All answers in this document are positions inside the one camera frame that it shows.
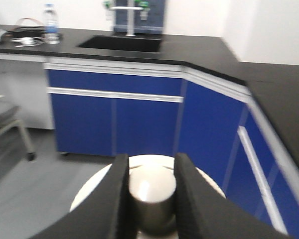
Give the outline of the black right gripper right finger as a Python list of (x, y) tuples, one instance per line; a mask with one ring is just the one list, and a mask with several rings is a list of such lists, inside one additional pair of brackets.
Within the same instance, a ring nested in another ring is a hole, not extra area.
[(181, 239), (287, 239), (221, 196), (185, 153), (174, 158), (176, 229)]

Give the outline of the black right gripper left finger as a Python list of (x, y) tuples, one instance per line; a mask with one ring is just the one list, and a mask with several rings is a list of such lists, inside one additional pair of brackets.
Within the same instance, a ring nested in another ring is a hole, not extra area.
[(72, 212), (33, 239), (123, 239), (129, 157), (119, 154), (98, 186)]

